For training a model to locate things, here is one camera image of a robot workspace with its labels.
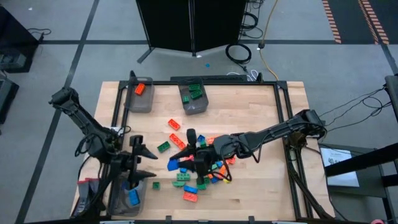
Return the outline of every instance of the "toy brick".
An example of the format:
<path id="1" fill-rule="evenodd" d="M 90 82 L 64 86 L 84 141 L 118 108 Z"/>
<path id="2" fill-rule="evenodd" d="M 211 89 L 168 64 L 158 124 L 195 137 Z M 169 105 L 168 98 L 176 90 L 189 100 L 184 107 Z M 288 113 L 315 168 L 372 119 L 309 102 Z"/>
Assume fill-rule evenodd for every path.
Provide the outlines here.
<path id="1" fill-rule="evenodd" d="M 192 193 L 189 193 L 189 192 L 184 192 L 184 195 L 182 196 L 182 198 L 184 200 L 188 200 L 188 201 L 191 201 L 191 202 L 197 202 L 198 201 L 198 195 L 192 194 Z"/>
<path id="2" fill-rule="evenodd" d="M 199 190 L 206 190 L 206 184 L 197 184 Z"/>
<path id="3" fill-rule="evenodd" d="M 154 190 L 160 190 L 160 183 L 159 182 L 154 182 L 152 184 L 152 189 Z"/>
<path id="4" fill-rule="evenodd" d="M 169 160 L 169 163 L 167 164 L 167 169 L 169 171 L 178 169 L 178 159 Z"/>
<path id="5" fill-rule="evenodd" d="M 203 135 L 199 135 L 198 142 L 203 142 L 206 138 Z"/>
<path id="6" fill-rule="evenodd" d="M 236 161 L 236 158 L 235 158 L 235 156 L 234 156 L 234 157 L 232 157 L 232 158 L 230 158 L 230 159 L 227 159 L 227 160 L 226 160 L 226 163 L 227 163 L 227 164 L 233 165 L 233 164 L 235 164 L 235 161 Z"/>
<path id="7" fill-rule="evenodd" d="M 160 153 L 166 151 L 169 148 L 170 148 L 170 143 L 168 141 L 166 141 L 163 144 L 157 146 L 157 149 L 159 150 Z"/>
<path id="8" fill-rule="evenodd" d="M 188 86 L 189 91 L 197 91 L 200 90 L 200 84 L 192 84 Z"/>
<path id="9" fill-rule="evenodd" d="M 192 97 L 193 100 L 195 100 L 197 98 L 200 98 L 201 94 L 202 94 L 201 91 L 197 90 L 197 91 L 194 91 L 193 93 L 191 93 L 191 97 Z"/>
<path id="10" fill-rule="evenodd" d="M 173 181 L 172 182 L 174 187 L 183 187 L 185 185 L 184 181 Z"/>
<path id="11" fill-rule="evenodd" d="M 205 184 L 210 184 L 210 178 L 205 177 Z"/>
<path id="12" fill-rule="evenodd" d="M 145 85 L 142 84 L 142 83 L 140 83 L 140 84 L 138 84 L 138 86 L 137 86 L 137 88 L 136 88 L 136 90 L 135 90 L 135 93 L 136 93 L 137 95 L 141 96 L 142 93 L 144 92 L 144 89 L 145 89 Z"/>
<path id="13" fill-rule="evenodd" d="M 214 142 L 214 137 L 206 138 L 206 142 L 207 142 L 207 144 L 213 144 L 213 142 Z"/>
<path id="14" fill-rule="evenodd" d="M 218 179 L 216 177 L 211 178 L 211 183 L 215 184 L 218 182 Z"/>
<path id="15" fill-rule="evenodd" d="M 217 161 L 216 164 L 218 168 L 221 168 L 223 166 L 223 161 Z"/>
<path id="16" fill-rule="evenodd" d="M 177 174 L 178 181 L 189 181 L 191 176 L 189 174 Z"/>
<path id="17" fill-rule="evenodd" d="M 173 119 L 170 119 L 169 121 L 169 125 L 170 127 L 172 127 L 174 130 L 178 130 L 180 128 L 180 125 L 175 122 Z"/>
<path id="18" fill-rule="evenodd" d="M 215 170 L 215 169 L 217 169 L 217 168 L 218 168 L 217 164 L 211 165 L 211 170 Z"/>
<path id="19" fill-rule="evenodd" d="M 190 193 L 193 193 L 193 194 L 197 194 L 198 193 L 198 189 L 196 189 L 194 187 L 187 186 L 187 185 L 184 186 L 184 191 L 190 192 Z"/>
<path id="20" fill-rule="evenodd" d="M 189 96 L 183 96 L 182 103 L 189 103 Z"/>
<path id="21" fill-rule="evenodd" d="M 129 191 L 129 199 L 130 199 L 130 204 L 131 205 L 138 205 L 139 204 L 139 197 L 138 197 L 138 193 L 137 190 L 130 190 Z"/>

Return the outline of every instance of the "metal frame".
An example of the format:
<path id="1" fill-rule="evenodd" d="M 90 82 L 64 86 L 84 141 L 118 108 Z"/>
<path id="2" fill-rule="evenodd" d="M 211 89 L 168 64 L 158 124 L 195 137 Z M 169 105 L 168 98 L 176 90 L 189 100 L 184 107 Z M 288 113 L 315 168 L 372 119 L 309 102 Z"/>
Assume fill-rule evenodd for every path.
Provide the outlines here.
<path id="1" fill-rule="evenodd" d="M 134 72 L 130 73 L 130 77 L 135 77 Z M 154 81 L 154 85 L 177 85 L 177 82 L 171 82 L 171 81 Z M 277 106 L 277 113 L 279 117 L 279 122 L 284 121 L 284 115 L 283 115 L 283 109 L 282 109 L 282 103 L 280 99 L 280 94 L 279 94 L 279 89 L 282 89 L 284 93 L 284 100 L 286 104 L 286 109 L 287 109 L 287 114 L 288 117 L 291 118 L 293 116 L 292 112 L 292 107 L 290 104 L 290 97 L 289 97 L 289 91 L 287 88 L 287 82 L 286 81 L 277 81 L 277 82 L 263 82 L 262 80 L 258 80 L 256 82 L 224 82 L 224 81 L 204 81 L 203 84 L 205 85 L 253 85 L 253 86 L 258 86 L 258 85 L 264 85 L 264 86 L 272 86 L 274 89 L 274 94 L 275 94 L 275 101 L 276 101 L 276 106 Z M 118 114 L 120 112 L 120 105 L 122 102 L 122 95 L 124 89 L 127 87 L 127 96 L 126 96 L 126 102 L 125 102 L 125 107 L 123 111 L 123 116 L 122 116 L 122 123 L 121 126 L 127 125 L 127 116 L 129 113 L 128 106 L 130 103 L 131 99 L 131 93 L 132 93 L 132 88 L 133 84 L 129 83 L 129 81 L 120 81 L 119 86 L 118 86 L 118 94 L 116 97 L 116 103 L 113 111 L 113 118 L 111 125 L 112 126 L 117 126 L 118 122 Z M 288 163 L 291 162 L 292 158 L 290 155 L 290 147 L 289 144 L 287 144 L 286 138 L 283 138 L 284 140 L 284 151 L 285 151 L 285 160 L 286 164 L 288 166 Z M 305 172 L 303 169 L 303 164 L 302 164 L 302 158 L 299 153 L 296 153 L 296 160 L 297 160 L 297 167 L 298 167 L 298 172 L 300 174 L 300 178 L 305 181 Z M 103 175 L 108 173 L 108 166 L 105 166 L 103 169 Z M 365 224 L 365 223 L 360 223 L 360 222 L 346 222 L 346 221 L 339 221 L 339 220 L 324 220 L 324 219 L 318 219 L 318 218 L 313 218 L 312 217 L 312 208 L 308 202 L 308 200 L 304 197 L 304 202 L 305 202 L 305 207 L 307 211 L 308 217 L 302 217 L 300 213 L 300 205 L 299 205 L 299 199 L 297 195 L 297 189 L 296 189 L 296 183 L 294 182 L 293 178 L 289 176 L 289 184 L 290 184 L 290 191 L 292 194 L 292 203 L 294 207 L 294 213 L 295 213 L 295 218 L 297 222 L 306 222 L 306 223 L 347 223 L 347 224 Z M 108 206 L 109 202 L 112 199 L 112 195 L 109 195 L 109 200 L 108 200 Z M 47 222 L 40 222 L 40 223 L 106 223 L 111 221 L 111 216 L 106 215 L 106 216 L 99 216 L 97 218 L 75 218 L 75 219 L 67 219 L 67 220 L 53 220 L 53 221 L 47 221 Z M 126 223 L 134 223 L 134 224 L 156 224 L 156 223 L 186 223 L 186 224 L 194 224 L 194 223 L 208 223 L 208 224 L 240 224 L 240 223 L 249 223 L 249 224 L 254 224 L 254 223 L 278 223 L 275 221 L 255 221 L 254 216 L 249 216 L 247 221 L 201 221 L 201 220 L 172 220 L 171 216 L 166 216 L 164 220 L 134 220 L 133 222 L 127 221 Z"/>

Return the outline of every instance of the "black cable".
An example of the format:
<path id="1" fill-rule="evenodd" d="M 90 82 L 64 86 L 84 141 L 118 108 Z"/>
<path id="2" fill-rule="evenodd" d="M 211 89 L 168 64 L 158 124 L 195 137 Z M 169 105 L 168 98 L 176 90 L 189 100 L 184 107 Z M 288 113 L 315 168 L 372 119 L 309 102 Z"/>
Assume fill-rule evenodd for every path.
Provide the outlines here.
<path id="1" fill-rule="evenodd" d="M 79 181 L 81 170 L 82 170 L 83 166 L 85 166 L 85 164 L 86 164 L 86 162 L 88 161 L 89 158 L 91 158 L 90 155 L 89 155 L 89 156 L 83 161 L 83 163 L 80 165 L 79 171 L 78 171 L 78 173 L 77 173 L 77 181 Z"/>
<path id="2" fill-rule="evenodd" d="M 331 131 L 334 131 L 334 130 L 336 130 L 336 129 L 346 128 L 346 127 L 349 127 L 349 126 L 352 126 L 352 125 L 355 125 L 355 124 L 362 123 L 363 121 L 366 121 L 368 118 L 370 118 L 370 117 L 372 117 L 372 116 L 377 116 L 378 114 L 381 113 L 381 111 L 382 111 L 383 108 L 388 107 L 388 106 L 390 106 L 390 105 L 391 105 L 391 102 L 388 102 L 388 103 L 386 103 L 385 105 L 382 105 L 380 108 L 375 109 L 374 111 L 372 111 L 372 113 L 371 113 L 369 116 L 365 117 L 364 119 L 362 119 L 362 120 L 360 120 L 360 121 L 357 121 L 357 122 L 351 123 L 351 124 L 342 125 L 342 126 L 339 126 L 339 127 L 336 127 L 336 128 L 332 128 L 332 129 L 330 129 L 330 130 L 328 130 L 328 131 L 331 132 Z"/>
<path id="3" fill-rule="evenodd" d="M 332 122 L 330 122 L 329 124 L 326 124 L 325 126 L 329 126 L 329 125 L 333 124 L 337 119 L 341 118 L 342 116 L 344 116 L 344 114 L 346 114 L 346 113 L 349 112 L 351 109 L 353 109 L 355 106 L 358 106 L 358 105 L 361 104 L 361 103 L 363 103 L 365 106 L 370 107 L 370 108 L 380 108 L 380 107 L 382 107 L 381 101 L 378 100 L 378 99 L 375 98 L 375 97 L 372 97 L 373 95 L 375 95 L 376 93 L 380 92 L 381 90 L 383 90 L 383 88 L 381 88 L 381 89 L 379 89 L 379 90 L 376 90 L 376 91 L 372 92 L 370 95 L 368 95 L 367 97 L 363 98 L 363 99 L 362 99 L 361 101 L 359 101 L 358 103 L 356 103 L 356 104 L 354 104 L 353 106 L 351 106 L 351 107 L 350 107 L 348 110 L 346 110 L 344 113 L 342 113 L 341 115 L 335 117 L 335 118 L 333 119 Z M 372 99 L 377 100 L 377 101 L 380 103 L 380 107 L 368 106 L 366 103 L 364 103 L 364 101 L 367 100 L 368 98 L 372 98 Z"/>
<path id="4" fill-rule="evenodd" d="M 363 94 L 363 95 L 361 95 L 361 96 L 359 96 L 359 97 L 357 97 L 357 98 L 355 98 L 355 99 L 353 99 L 353 100 L 350 100 L 350 101 L 347 102 L 347 103 L 344 103 L 344 104 L 342 104 L 342 105 L 340 105 L 340 106 L 337 106 L 336 108 L 333 108 L 333 109 L 330 110 L 330 111 L 324 112 L 324 113 L 321 114 L 319 117 L 322 117 L 322 116 L 325 115 L 325 114 L 328 114 L 328 113 L 330 113 L 330 112 L 332 112 L 332 111 L 334 111 L 334 110 L 337 110 L 338 108 L 341 108 L 341 107 L 347 105 L 348 103 L 351 103 L 352 101 L 355 101 L 355 100 L 357 100 L 357 99 L 359 99 L 359 98 L 361 98 L 361 97 L 368 96 L 368 95 L 372 95 L 373 93 L 379 92 L 379 91 L 381 91 L 381 90 L 383 90 L 383 89 L 384 89 L 384 88 L 381 88 L 381 89 L 378 89 L 378 90 L 374 90 L 374 91 L 372 91 L 372 92 L 370 92 L 370 93 Z"/>
<path id="5" fill-rule="evenodd" d="M 49 35 L 52 33 L 52 31 L 50 29 L 38 29 L 38 28 L 29 28 L 28 31 L 31 34 L 42 34 L 42 35 Z"/>
<path id="6" fill-rule="evenodd" d="M 232 46 L 240 46 L 240 47 L 243 47 L 245 50 L 247 50 L 247 52 L 249 53 L 249 56 L 248 56 L 246 59 L 243 59 L 243 60 L 232 58 L 232 56 L 229 54 L 229 48 L 232 47 Z M 231 61 L 233 61 L 236 65 L 239 65 L 245 72 L 248 72 L 248 70 L 247 70 L 246 66 L 244 66 L 244 64 L 249 63 L 250 60 L 251 60 L 251 51 L 250 51 L 249 47 L 247 47 L 247 46 L 244 45 L 244 44 L 239 44 L 239 43 L 236 43 L 236 44 L 229 44 L 229 45 L 226 46 L 226 48 L 225 48 L 225 54 L 226 54 L 226 56 L 227 56 Z"/>

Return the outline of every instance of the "wooden tabletop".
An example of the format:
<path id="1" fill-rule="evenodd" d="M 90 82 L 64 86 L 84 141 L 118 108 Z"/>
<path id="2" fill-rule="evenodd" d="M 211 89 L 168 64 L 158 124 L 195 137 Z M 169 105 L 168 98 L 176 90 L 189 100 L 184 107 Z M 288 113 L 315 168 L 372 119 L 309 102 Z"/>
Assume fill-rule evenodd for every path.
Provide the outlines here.
<path id="1" fill-rule="evenodd" d="M 307 96 L 302 82 L 288 82 L 289 96 L 293 114 L 308 109 Z M 169 157 L 178 152 L 178 147 L 171 143 L 169 135 L 175 133 L 187 143 L 186 130 L 194 128 L 197 135 L 205 137 L 221 134 L 260 131 L 279 123 L 275 95 L 272 86 L 205 86 L 209 100 L 206 112 L 187 116 L 182 108 L 177 85 L 155 86 L 154 102 L 150 113 L 129 113 L 127 125 L 132 131 L 126 135 L 123 150 L 130 151 L 129 136 L 141 134 L 144 143 L 159 158 L 157 161 L 143 158 L 139 169 L 157 174 L 147 180 L 144 208 L 135 220 L 163 220 L 171 215 L 173 220 L 247 220 L 254 215 L 261 220 L 295 220 L 290 194 L 289 180 L 285 163 L 282 140 L 264 144 L 259 164 L 253 159 L 237 159 L 231 165 L 233 181 L 230 184 L 218 182 L 209 184 L 206 190 L 198 192 L 198 202 L 182 199 L 183 189 L 175 188 L 178 171 L 169 172 Z M 95 112 L 95 119 L 103 126 L 110 126 L 116 102 L 118 82 L 104 82 Z M 280 90 L 285 120 L 287 113 Z M 121 123 L 123 110 L 120 110 L 118 125 Z M 172 118 L 181 128 L 174 131 L 167 124 Z M 169 141 L 172 147 L 160 153 L 157 146 Z M 317 142 L 308 139 L 308 146 L 317 149 Z M 332 216 L 334 211 L 328 199 L 325 174 L 319 154 L 302 150 L 308 189 L 320 205 Z M 80 179 L 96 177 L 99 163 L 90 159 L 84 166 Z M 196 173 L 191 173 L 189 186 L 196 187 Z M 152 183 L 160 182 L 160 190 L 153 190 Z M 305 216 L 305 206 L 300 189 L 297 187 L 301 214 Z M 104 203 L 109 197 L 109 187 L 104 195 Z M 131 217 L 113 217 L 132 219 Z"/>

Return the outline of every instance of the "orange lego brick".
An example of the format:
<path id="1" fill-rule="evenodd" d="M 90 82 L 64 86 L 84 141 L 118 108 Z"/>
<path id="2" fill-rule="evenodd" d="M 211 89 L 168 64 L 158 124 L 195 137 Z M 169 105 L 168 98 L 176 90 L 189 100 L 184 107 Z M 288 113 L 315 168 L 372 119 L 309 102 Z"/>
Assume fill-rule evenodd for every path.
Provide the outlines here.
<path id="1" fill-rule="evenodd" d="M 144 92 L 144 89 L 145 89 L 145 85 L 142 84 L 142 83 L 140 83 L 140 84 L 138 84 L 138 86 L 137 86 L 137 88 L 136 88 L 136 90 L 135 90 L 135 93 L 136 93 L 137 95 L 141 96 L 142 93 Z"/>
<path id="2" fill-rule="evenodd" d="M 198 195 L 195 195 L 193 193 L 189 192 L 184 192 L 184 195 L 182 197 L 184 200 L 188 200 L 191 202 L 197 202 L 198 201 Z"/>
<path id="3" fill-rule="evenodd" d="M 230 159 L 226 159 L 226 163 L 227 163 L 228 165 L 229 165 L 229 164 L 231 164 L 231 165 L 235 164 L 235 161 L 236 161 L 235 156 L 232 157 L 232 158 L 230 158 Z"/>
<path id="4" fill-rule="evenodd" d="M 174 130 L 178 130 L 180 128 L 180 125 L 175 122 L 173 119 L 170 119 L 169 121 L 169 125 L 170 127 L 172 127 Z"/>

